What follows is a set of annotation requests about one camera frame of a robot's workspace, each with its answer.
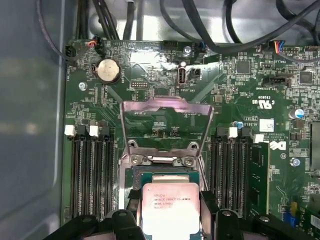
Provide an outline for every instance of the blue capacitor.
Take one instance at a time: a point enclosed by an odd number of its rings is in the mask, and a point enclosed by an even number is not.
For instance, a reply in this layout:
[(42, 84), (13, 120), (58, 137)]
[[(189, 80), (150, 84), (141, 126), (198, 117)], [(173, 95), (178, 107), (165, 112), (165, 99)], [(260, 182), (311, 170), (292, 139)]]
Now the blue capacitor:
[(303, 111), (302, 109), (298, 108), (298, 109), (292, 109), (289, 112), (289, 117), (291, 119), (302, 119), (305, 116), (305, 111)]
[(242, 129), (245, 125), (242, 121), (234, 121), (232, 123), (232, 126), (233, 127), (237, 127), (238, 129)]

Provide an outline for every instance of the wire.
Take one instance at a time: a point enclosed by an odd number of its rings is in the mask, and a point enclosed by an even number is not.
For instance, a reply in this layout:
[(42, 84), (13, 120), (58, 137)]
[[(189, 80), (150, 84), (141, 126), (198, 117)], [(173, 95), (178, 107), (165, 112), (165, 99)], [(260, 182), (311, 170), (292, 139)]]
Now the wire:
[(111, 38), (111, 34), (109, 32), (109, 26), (108, 26), (108, 24), (106, 22), (105, 16), (104, 16), (104, 14), (103, 14), (103, 12), (101, 10), (101, 7), (99, 5), (99, 0), (92, 0), (92, 2), (93, 2), (93, 5), (95, 7), (96, 13), (98, 14), (99, 21), (101, 23), (104, 36), (106, 37), (106, 39), (112, 39)]
[(88, 47), (84, 48), (82, 51), (80, 51), (80, 53), (78, 53), (77, 56), (74, 57), (70, 57), (65, 55), (64, 53), (62, 53), (61, 51), (59, 51), (59, 49), (56, 47), (56, 45), (54, 44), (54, 42), (52, 41), (48, 30), (46, 28), (46, 24), (45, 24), (45, 20), (44, 17), (42, 15), (42, 6), (41, 6), (41, 0), (36, 0), (35, 2), (35, 9), (36, 9), (36, 14), (37, 14), (37, 18), (38, 18), (38, 22), (41, 28), (41, 32), (43, 34), (43, 37), (45, 38), (45, 40), (47, 41), (47, 43), (49, 44), (50, 48), (56, 53), (58, 54), (61, 58), (63, 58), (66, 61), (69, 62), (76, 62), (78, 59), (82, 58), (85, 53), (89, 50)]
[(279, 53), (279, 43), (277, 41), (274, 41), (274, 50), (276, 54)]
[(134, 19), (135, 19), (135, 3), (132, 1), (129, 1), (127, 11), (126, 11), (126, 24), (123, 31), (123, 40), (131, 39)]
[(180, 35), (182, 35), (186, 39), (190, 40), (191, 42), (199, 43), (199, 42), (202, 41), (200, 39), (197, 39), (197, 38), (189, 35), (185, 31), (183, 31), (180, 27), (178, 27), (174, 23), (174, 21), (172, 21), (171, 17), (169, 16), (169, 14), (168, 14), (168, 12), (167, 12), (167, 10), (165, 8), (165, 0), (160, 0), (160, 11), (161, 11), (162, 17), (164, 18), (165, 22), (170, 26), (170, 28), (172, 28), (177, 33), (179, 33)]
[(228, 30), (228, 33), (232, 39), (232, 41), (235, 44), (241, 44), (242, 42), (238, 38), (234, 26), (232, 24), (232, 6), (237, 0), (225, 0), (224, 5), (225, 5), (225, 24), (226, 24), (226, 29)]
[(82, 0), (77, 0), (76, 9), (76, 23), (75, 23), (75, 37), (81, 39), (81, 10), (82, 10)]
[(81, 38), (88, 39), (89, 2), (88, 0), (81, 0), (81, 1), (82, 1)]
[(108, 23), (108, 29), (109, 29), (110, 35), (112, 36), (113, 39), (119, 40), (120, 38), (116, 29), (116, 25), (111, 15), (111, 12), (109, 11), (108, 5), (106, 4), (105, 0), (99, 0), (99, 2), (101, 5), (102, 13), (105, 16), (106, 21)]
[(314, 9), (320, 7), (320, 0), (316, 0), (311, 5), (309, 5), (307, 8), (305, 8), (302, 12), (300, 12), (297, 16), (295, 16), (293, 19), (288, 21), (286, 24), (282, 25), (278, 29), (270, 32), (269, 34), (262, 36), (256, 40), (247, 42), (245, 44), (239, 44), (236, 46), (227, 46), (227, 47), (221, 47), (217, 46), (211, 39), (206, 27), (204, 26), (204, 23), (202, 22), (199, 12), (196, 8), (196, 5), (193, 0), (182, 0), (184, 9), (194, 26), (194, 28), (197, 30), (198, 34), (202, 37), (205, 44), (213, 51), (218, 54), (231, 54), (231, 53), (237, 53), (241, 51), (245, 51), (249, 48), (252, 48), (253, 46), (261, 45), (265, 42), (268, 42), (275, 37), (281, 35), (288, 29), (290, 29), (293, 25), (295, 25), (300, 19), (304, 18), (307, 14), (309, 14)]
[(314, 36), (318, 46), (320, 45), (319, 30), (320, 30), (320, 10), (316, 15), (315, 23), (314, 23)]
[(278, 52), (282, 52), (282, 47), (284, 46), (285, 44), (285, 41), (282, 41), (280, 44), (279, 44), (279, 49), (278, 49)]
[(294, 63), (297, 63), (297, 64), (310, 64), (310, 63), (315, 63), (315, 62), (318, 62), (320, 61), (320, 57), (317, 57), (317, 58), (314, 58), (314, 59), (308, 59), (308, 60), (305, 60), (305, 59), (296, 59), (296, 58), (293, 58), (291, 56), (288, 56), (288, 55), (285, 55), (284, 53), (282, 52), (279, 52), (278, 54), (279, 56), (283, 57), (284, 59), (287, 59), (291, 62), (294, 62)]
[[(297, 16), (295, 13), (293, 13), (290, 9), (287, 8), (283, 0), (275, 0), (275, 6), (278, 12), (281, 14), (281, 16), (288, 21)], [(319, 45), (319, 43), (317, 42), (317, 37), (319, 38), (319, 36), (317, 36), (317, 34), (315, 33), (315, 26), (311, 22), (302, 18), (296, 24), (308, 30), (313, 36), (314, 44)]]

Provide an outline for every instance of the black dimm slot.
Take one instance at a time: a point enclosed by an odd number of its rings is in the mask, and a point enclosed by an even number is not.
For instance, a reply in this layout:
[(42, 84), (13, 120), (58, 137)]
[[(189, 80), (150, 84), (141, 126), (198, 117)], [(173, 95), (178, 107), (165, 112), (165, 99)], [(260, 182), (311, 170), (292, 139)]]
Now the black dimm slot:
[(89, 214), (94, 214), (94, 196), (96, 191), (96, 151), (97, 151), (97, 142), (94, 137), (91, 138), (91, 150), (90, 150), (90, 176), (89, 176)]
[(100, 218), (104, 219), (106, 217), (106, 166), (107, 166), (107, 143), (103, 140), (102, 146), (101, 146), (101, 178), (100, 178), (100, 184), (101, 184), (101, 191), (100, 191)]
[(239, 172), (239, 161), (241, 161), (241, 143), (239, 143), (239, 139), (236, 138), (234, 143), (234, 161), (233, 161), (233, 191), (232, 191), (232, 210), (238, 211), (238, 204), (239, 204), (239, 177), (241, 173)]
[(226, 209), (227, 208), (227, 201), (229, 199), (228, 193), (228, 150), (229, 150), (229, 143), (228, 140), (226, 142), (222, 143), (222, 180), (221, 180), (221, 189), (222, 189), (222, 198), (221, 198), (221, 208)]
[(102, 177), (102, 142), (98, 140), (95, 143), (95, 188), (94, 188), (94, 205), (93, 205), (93, 215), (97, 216), (98, 219), (101, 218), (101, 177)]
[(217, 143), (216, 138), (212, 135), (211, 136), (211, 175), (210, 175), (210, 189), (213, 194), (216, 193), (217, 188), (217, 178), (216, 178), (216, 171), (217, 171)]
[(223, 143), (221, 138), (212, 137), (211, 144), (211, 191), (215, 194), (219, 207), (222, 203), (222, 153)]
[(112, 184), (113, 184), (113, 154), (112, 143), (110, 141), (105, 142), (105, 184), (104, 184), (104, 215), (106, 216), (111, 211), (112, 205)]
[(91, 141), (85, 141), (85, 157), (83, 158), (83, 191), (82, 191), (82, 214), (89, 214), (90, 203), (90, 168), (91, 168)]
[(234, 179), (234, 140), (229, 139), (227, 143), (227, 164), (226, 164), (226, 199), (225, 208), (232, 209), (232, 193), (233, 193), (233, 179)]
[(240, 179), (240, 203), (239, 208), (242, 210), (242, 214), (246, 214), (247, 212), (247, 185), (248, 185), (248, 164), (250, 160), (250, 151), (252, 146), (252, 140), (250, 138), (246, 138), (245, 142), (243, 143), (242, 149), (243, 149), (243, 161), (241, 166), (241, 179)]
[(108, 212), (113, 210), (113, 185), (114, 185), (114, 143), (109, 141), (108, 143)]
[(83, 214), (84, 211), (84, 205), (83, 205), (83, 199), (84, 199), (84, 191), (85, 191), (85, 163), (86, 163), (86, 140), (80, 139), (79, 140), (79, 147), (78, 147), (78, 174), (77, 174), (77, 205), (78, 205), (78, 216)]
[(71, 217), (78, 216), (78, 166), (79, 165), (79, 141), (72, 139), (72, 162), (71, 162)]

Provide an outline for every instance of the motherboard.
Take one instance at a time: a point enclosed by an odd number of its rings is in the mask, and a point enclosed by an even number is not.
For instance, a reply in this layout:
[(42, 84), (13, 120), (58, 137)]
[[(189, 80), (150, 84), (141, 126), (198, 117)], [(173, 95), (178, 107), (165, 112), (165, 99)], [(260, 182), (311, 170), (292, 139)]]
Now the motherboard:
[[(88, 42), (73, 40), (69, 54)], [(145, 186), (187, 181), (188, 196), (155, 193), (164, 203), (148, 216), (209, 190), (239, 217), (270, 213), (320, 239), (319, 71), (264, 45), (216, 55), (191, 42), (102, 40), (67, 68), (62, 224), (125, 209), (131, 190), (147, 201)]]

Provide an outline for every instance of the silver cpu latch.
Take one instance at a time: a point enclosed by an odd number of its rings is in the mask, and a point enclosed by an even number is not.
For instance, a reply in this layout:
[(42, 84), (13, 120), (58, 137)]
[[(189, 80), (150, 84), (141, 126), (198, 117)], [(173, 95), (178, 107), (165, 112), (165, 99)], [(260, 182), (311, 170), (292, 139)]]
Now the silver cpu latch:
[[(201, 114), (208, 116), (208, 122), (204, 133), (201, 135), (201, 144), (194, 149), (187, 146), (185, 149), (171, 149), (160, 151), (152, 147), (132, 147), (126, 132), (126, 112), (157, 112), (160, 108), (173, 108), (176, 113)], [(152, 163), (171, 164), (175, 167), (189, 167), (200, 172), (205, 190), (209, 189), (205, 178), (204, 163), (201, 157), (202, 150), (208, 136), (210, 125), (214, 115), (214, 108), (209, 104), (188, 103), (181, 97), (155, 96), (148, 101), (123, 101), (120, 104), (120, 120), (124, 138), (125, 150), (119, 160), (119, 208), (124, 207), (125, 198), (125, 173), (127, 168), (140, 165), (151, 165)]]

